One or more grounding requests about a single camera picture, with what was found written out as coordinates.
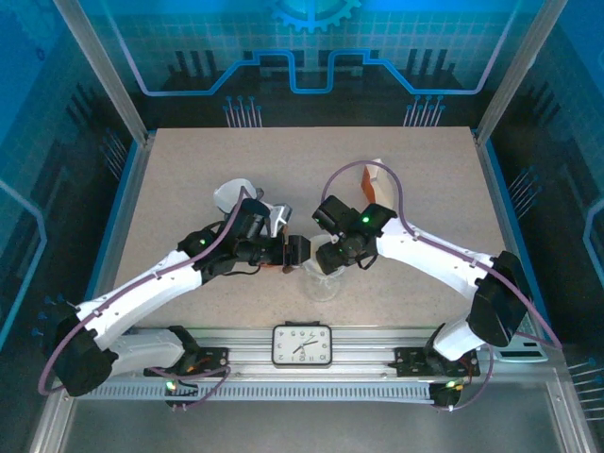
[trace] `glass panel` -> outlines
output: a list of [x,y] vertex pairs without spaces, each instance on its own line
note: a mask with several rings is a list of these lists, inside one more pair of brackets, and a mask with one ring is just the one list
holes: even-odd
[[492,138],[589,419],[604,415],[603,19],[597,1],[568,2]]
[[0,438],[22,451],[45,303],[82,300],[131,140],[50,0],[0,1],[0,80]]
[[83,2],[152,128],[476,126],[540,5]]

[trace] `metal floor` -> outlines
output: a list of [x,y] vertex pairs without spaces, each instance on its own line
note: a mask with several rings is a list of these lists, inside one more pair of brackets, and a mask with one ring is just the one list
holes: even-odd
[[401,403],[76,401],[65,453],[555,452],[545,387],[492,385],[468,411]]

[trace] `clock face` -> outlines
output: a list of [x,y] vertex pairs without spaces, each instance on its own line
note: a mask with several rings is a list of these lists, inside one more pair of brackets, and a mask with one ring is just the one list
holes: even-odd
[[328,326],[276,326],[273,329],[275,365],[321,366],[331,363]]

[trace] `gear logo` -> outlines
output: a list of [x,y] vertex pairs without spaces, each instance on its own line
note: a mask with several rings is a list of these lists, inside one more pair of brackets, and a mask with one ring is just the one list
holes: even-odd
[[266,6],[273,11],[273,19],[293,25],[295,31],[306,28],[314,33],[317,28],[327,31],[330,25],[340,26],[342,19],[350,19],[352,8],[361,6],[359,0],[269,0]]

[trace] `orange object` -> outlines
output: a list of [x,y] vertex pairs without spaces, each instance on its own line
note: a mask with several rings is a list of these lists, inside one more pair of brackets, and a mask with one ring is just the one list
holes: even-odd
[[367,197],[367,201],[369,203],[376,203],[376,191],[374,191],[374,187],[371,185],[371,175],[369,175],[367,165],[365,165],[365,169],[362,171],[361,188]]

